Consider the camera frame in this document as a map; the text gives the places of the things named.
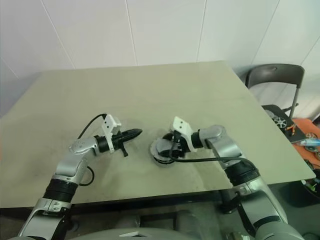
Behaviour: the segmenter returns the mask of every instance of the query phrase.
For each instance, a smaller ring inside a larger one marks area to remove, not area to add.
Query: white wall
[[[320,111],[319,0],[0,0],[0,10],[1,115],[45,70],[214,60],[238,75],[302,65],[295,115]],[[294,89],[252,91],[261,104],[288,107]]]

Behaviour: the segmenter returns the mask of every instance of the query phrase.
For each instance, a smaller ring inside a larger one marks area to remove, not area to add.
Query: white bracket
[[[190,152],[196,152],[197,149],[192,145],[191,135],[194,133],[190,124],[182,118],[175,116],[171,126],[172,131],[177,131],[186,140]]]
[[[121,123],[117,117],[107,114],[101,127],[108,143],[109,151],[110,153],[113,153],[115,149],[112,143],[112,135],[116,135],[119,132]]]

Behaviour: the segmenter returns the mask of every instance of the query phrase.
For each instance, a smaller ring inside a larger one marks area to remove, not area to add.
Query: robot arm
[[[186,152],[195,152],[199,148],[211,149],[216,158],[182,159]],[[238,209],[249,234],[258,240],[303,240],[303,237],[288,225],[285,211],[263,181],[258,169],[246,159],[223,126],[213,125],[193,132],[187,122],[175,117],[171,133],[157,139],[151,146],[151,153],[156,163],[163,166],[174,162],[219,161],[236,194],[230,204]]]
[[[57,165],[56,171],[22,229],[19,237],[51,240],[63,239],[70,225],[68,212],[78,185],[90,162],[101,153],[123,151],[124,142],[137,137],[142,130],[130,129],[120,132],[121,123],[110,114],[105,114],[102,129],[103,136],[77,139],[69,148],[63,160]]]

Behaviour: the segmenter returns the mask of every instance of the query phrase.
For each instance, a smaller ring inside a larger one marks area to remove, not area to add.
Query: chair backrest
[[[304,78],[302,66],[292,64],[264,64],[251,69],[246,75],[245,85],[249,89],[262,83],[294,84],[299,89]]]

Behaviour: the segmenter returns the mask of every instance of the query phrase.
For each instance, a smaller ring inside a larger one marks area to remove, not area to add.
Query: black chair
[[[263,105],[265,110],[273,112],[278,117],[286,120],[288,125],[292,125],[292,116],[295,111],[295,107],[298,105],[297,99],[299,90],[304,78],[305,70],[302,66],[292,64],[264,64],[259,65],[251,69],[245,79],[245,85],[249,89],[252,86],[262,83],[287,83],[296,85],[296,90],[292,102],[292,106],[286,109],[280,109],[276,105]],[[290,110],[289,117],[285,112]],[[293,136],[287,136],[290,142],[295,143],[303,140],[305,135],[300,129],[297,129],[296,134]]]

